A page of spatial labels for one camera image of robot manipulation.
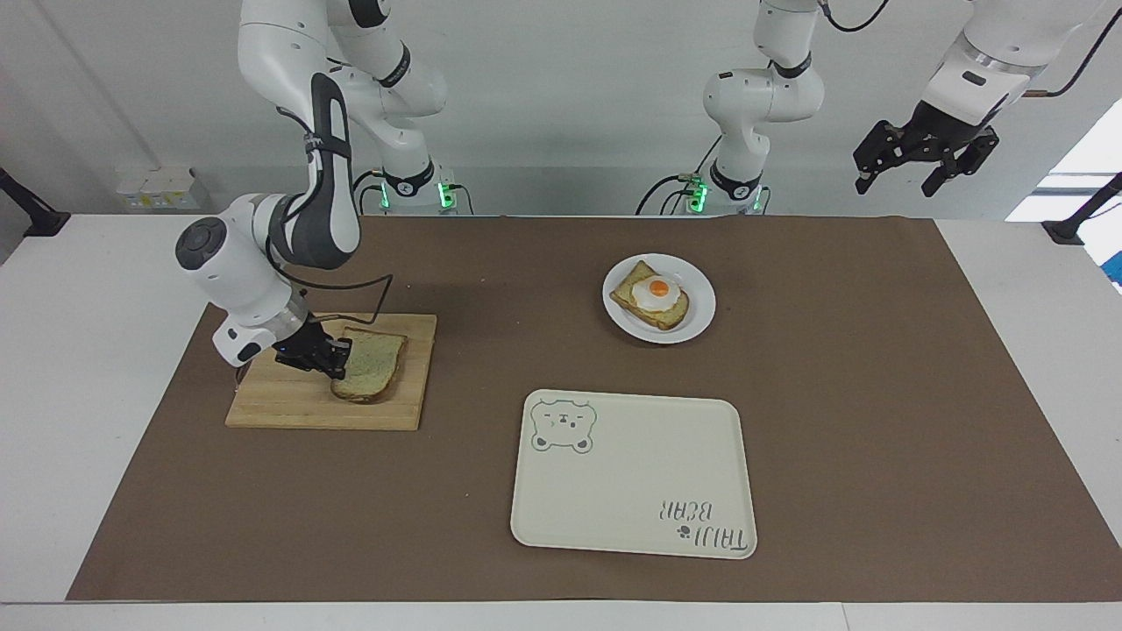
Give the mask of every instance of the toast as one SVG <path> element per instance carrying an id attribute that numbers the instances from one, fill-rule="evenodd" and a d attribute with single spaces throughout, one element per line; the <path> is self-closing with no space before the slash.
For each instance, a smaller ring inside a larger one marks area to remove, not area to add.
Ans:
<path id="1" fill-rule="evenodd" d="M 678 298 L 678 302 L 666 311 L 647 311 L 641 309 L 632 295 L 632 287 L 635 286 L 635 283 L 657 275 L 654 269 L 651 269 L 650 265 L 640 260 L 610 295 L 611 300 L 616 301 L 619 307 L 623 307 L 640 320 L 652 327 L 657 327 L 660 331 L 669 331 L 681 324 L 682 320 L 686 319 L 686 313 L 690 310 L 690 296 L 686 294 L 684 289 L 681 290 L 682 295 Z"/>
<path id="2" fill-rule="evenodd" d="M 374 403 L 393 383 L 407 338 L 350 327 L 343 337 L 351 339 L 347 375 L 331 382 L 331 394 L 351 403 Z"/>

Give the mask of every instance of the white wall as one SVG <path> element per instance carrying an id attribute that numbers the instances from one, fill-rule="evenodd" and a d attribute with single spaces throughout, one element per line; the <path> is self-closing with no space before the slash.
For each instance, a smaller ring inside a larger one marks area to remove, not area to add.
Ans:
<path id="1" fill-rule="evenodd" d="M 877 3 L 838 1 L 836 13 L 856 22 Z M 0 108 L 0 128 L 12 128 L 0 161 L 79 212 L 114 211 L 114 167 L 153 158 L 195 167 L 220 208 L 246 192 L 301 189 L 298 130 L 238 73 L 239 6 L 0 1 L 0 88 L 21 103 Z M 716 137 L 701 107 L 708 76 L 763 63 L 751 43 L 756 6 L 401 0 L 394 16 L 414 54 L 449 79 L 448 109 L 421 126 L 478 210 L 631 212 L 650 183 L 692 168 Z M 968 16 L 962 1 L 895 0 L 861 34 L 821 24 L 822 111 L 765 130 L 772 211 L 1002 219 L 1120 97 L 1115 34 L 1066 98 L 999 118 L 1003 144 L 978 175 L 925 200 L 929 168 L 913 165 L 856 195 L 854 147 L 880 118 L 907 120 Z M 1107 17 L 1076 35 L 1042 85 L 1067 79 Z M 358 150 L 360 165 L 373 164 L 369 143 Z"/>

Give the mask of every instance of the black cable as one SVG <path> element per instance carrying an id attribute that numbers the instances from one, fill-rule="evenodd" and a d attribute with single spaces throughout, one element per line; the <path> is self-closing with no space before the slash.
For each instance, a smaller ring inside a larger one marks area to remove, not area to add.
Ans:
<path id="1" fill-rule="evenodd" d="M 671 192 L 671 193 L 670 193 L 669 195 L 666 195 L 666 199 L 662 201 L 662 208 L 660 208 L 660 209 L 659 209 L 659 217 L 662 217 L 663 214 L 665 214 L 665 213 L 666 213 L 666 204 L 668 204 L 668 203 L 670 203 L 670 200 L 674 199 L 674 196 L 675 196 L 675 195 L 677 195 L 678 198 L 681 198 L 681 196 L 682 196 L 682 195 L 684 195 L 684 194 L 686 194 L 686 193 L 684 193 L 684 192 L 682 192 L 682 191 L 673 191 L 673 192 Z"/>
<path id="2" fill-rule="evenodd" d="M 364 216 L 366 214 L 366 209 L 364 208 L 362 202 L 366 199 L 366 194 L 369 193 L 370 191 L 381 192 L 381 185 L 380 184 L 370 184 L 366 189 L 362 189 L 362 192 L 358 194 L 358 213 L 359 214 L 364 214 Z M 387 214 L 386 213 L 386 209 L 381 209 L 381 212 L 383 212 L 383 214 Z"/>
<path id="3" fill-rule="evenodd" d="M 635 217 L 638 217 L 640 214 L 643 214 L 643 207 L 646 205 L 647 200 L 651 199 L 651 195 L 653 195 L 655 191 L 657 191 L 659 189 L 661 189 L 665 184 L 669 184 L 671 182 L 677 182 L 677 181 L 678 181 L 678 176 L 677 175 L 668 175 L 668 176 L 663 177 L 662 180 L 659 180 L 657 182 L 655 182 L 654 186 L 651 186 L 651 189 L 646 192 L 646 194 L 643 195 L 643 201 L 638 202 L 638 208 L 635 209 Z"/>
<path id="4" fill-rule="evenodd" d="M 297 214 L 298 214 L 298 212 L 291 212 L 291 213 L 286 214 L 285 217 L 282 217 L 280 218 L 280 226 L 279 226 L 280 229 L 283 230 L 284 227 L 285 227 L 285 225 L 288 223 L 288 221 L 292 221 L 292 219 L 294 217 L 296 217 Z M 297 283 L 297 284 L 304 285 L 305 287 L 311 287 L 313 290 L 346 292 L 346 291 L 351 291 L 351 290 L 361 290 L 361 289 L 365 289 L 365 287 L 377 285 L 378 283 L 385 282 L 386 283 L 386 289 L 383 290 L 383 299 L 385 299 L 385 292 L 389 291 L 389 284 L 394 282 L 394 275 L 393 274 L 386 274 L 385 276 L 378 276 L 377 278 L 375 278 L 373 281 L 365 281 L 365 282 L 361 282 L 361 283 L 355 283 L 352 285 L 324 285 L 322 283 L 315 283 L 315 282 L 312 282 L 312 281 L 305 281 L 305 280 L 303 280 L 303 278 L 301 278 L 298 276 L 293 276 L 292 274 L 285 272 L 284 268 L 282 268 L 280 265 L 277 263 L 277 260 L 275 258 L 273 258 L 273 241 L 272 241 L 272 239 L 273 239 L 273 235 L 266 235 L 265 236 L 265 258 L 269 262 L 269 265 L 273 267 L 273 269 L 277 274 L 280 274 L 280 276 L 283 276 L 284 278 L 287 278 L 288 281 L 291 281 L 293 283 Z"/>
<path id="5" fill-rule="evenodd" d="M 867 20 L 857 26 L 842 26 L 834 19 L 834 12 L 830 10 L 830 3 L 826 0 L 819 0 L 818 6 L 822 8 L 822 15 L 826 16 L 826 20 L 830 22 L 830 26 L 840 30 L 842 33 L 857 33 L 858 30 L 864 30 L 868 25 L 876 21 L 876 18 L 881 17 L 881 12 L 885 7 L 889 6 L 889 0 L 881 0 L 881 6 L 876 8 L 876 11 L 870 16 Z"/>
<path id="6" fill-rule="evenodd" d="M 702 157 L 701 162 L 698 163 L 698 167 L 693 170 L 695 175 L 701 175 L 701 167 L 705 166 L 705 161 L 709 159 L 709 156 L 712 155 L 714 149 L 716 149 L 717 145 L 720 144 L 720 138 L 721 136 L 717 136 L 717 139 L 712 141 L 712 145 L 709 145 L 709 150 L 705 153 L 705 157 Z M 674 210 L 671 211 L 670 214 L 678 213 L 678 204 L 682 203 L 682 200 L 686 199 L 686 193 L 689 192 L 689 188 L 690 188 L 689 182 L 682 185 L 682 190 L 679 191 L 680 193 L 682 193 L 682 195 L 678 198 L 678 201 L 674 202 Z"/>
<path id="7" fill-rule="evenodd" d="M 1098 52 L 1098 47 L 1103 45 L 1103 40 L 1105 40 L 1106 36 L 1110 35 L 1111 29 L 1114 28 L 1114 24 L 1119 21 L 1120 17 L 1122 17 L 1122 9 L 1114 11 L 1114 17 L 1112 17 L 1111 21 L 1106 22 L 1106 26 L 1103 27 L 1103 31 L 1098 34 L 1098 39 L 1095 39 L 1095 44 L 1091 47 L 1091 51 L 1087 51 L 1087 56 L 1083 58 L 1083 63 L 1079 64 L 1078 70 L 1075 71 L 1075 74 L 1072 75 L 1072 79 L 1068 80 L 1066 85 L 1052 92 L 1047 90 L 1029 90 L 1024 93 L 1024 95 L 1030 99 L 1051 99 L 1054 97 L 1061 97 L 1065 92 L 1070 90 L 1072 86 L 1075 85 L 1075 82 L 1083 76 L 1083 71 L 1087 70 L 1087 64 L 1089 64 L 1091 60 L 1095 57 L 1095 53 Z"/>
<path id="8" fill-rule="evenodd" d="M 386 274 L 383 276 L 386 278 L 386 285 L 381 287 L 381 295 L 378 296 L 378 303 L 374 305 L 374 312 L 370 313 L 369 320 L 364 320 L 361 318 L 356 318 L 353 316 L 347 316 L 344 313 L 329 313 L 327 316 L 318 316 L 314 318 L 316 322 L 330 322 L 332 320 L 347 320 L 349 322 L 356 322 L 359 324 L 373 324 L 375 320 L 378 319 L 378 314 L 381 313 L 381 303 L 386 302 L 386 294 L 389 293 L 389 285 L 394 282 L 393 274 Z"/>
<path id="9" fill-rule="evenodd" d="M 364 173 L 362 175 L 359 175 L 355 180 L 355 183 L 351 184 L 351 192 L 353 193 L 355 191 L 357 191 L 358 188 L 362 185 L 362 181 L 366 180 L 367 177 L 383 177 L 384 179 L 385 175 L 383 175 L 383 173 L 380 171 L 378 171 L 377 168 L 371 168 L 370 171 L 367 171 L 366 173 Z"/>
<path id="10" fill-rule="evenodd" d="M 476 204 L 471 203 L 471 191 L 469 191 L 467 186 L 465 186 L 463 184 L 450 184 L 448 186 L 448 190 L 449 191 L 462 190 L 463 194 L 468 196 L 468 211 L 471 213 L 472 217 L 476 216 Z"/>

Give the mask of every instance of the white tray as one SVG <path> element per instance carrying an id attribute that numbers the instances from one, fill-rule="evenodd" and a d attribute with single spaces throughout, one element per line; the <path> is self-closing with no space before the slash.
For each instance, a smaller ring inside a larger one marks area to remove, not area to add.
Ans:
<path id="1" fill-rule="evenodd" d="M 511 531 L 534 547 L 747 558 L 739 414 L 711 399 L 531 393 Z"/>

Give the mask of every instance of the brown paper mat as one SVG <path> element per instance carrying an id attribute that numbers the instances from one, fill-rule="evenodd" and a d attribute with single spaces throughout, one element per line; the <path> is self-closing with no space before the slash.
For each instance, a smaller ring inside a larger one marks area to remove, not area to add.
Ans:
<path id="1" fill-rule="evenodd" d="M 223 427 L 233 376 L 211 309 L 70 598 L 1122 601 L 1122 551 L 930 221 L 364 229 L 344 269 L 309 275 L 394 272 L 388 312 L 440 317 L 420 431 Z M 655 348 L 608 319 L 604 275 L 643 252 L 708 274 L 703 336 Z M 310 298 L 361 311 L 375 291 Z M 732 402 L 755 555 L 518 545 L 519 412 L 540 387 Z"/>

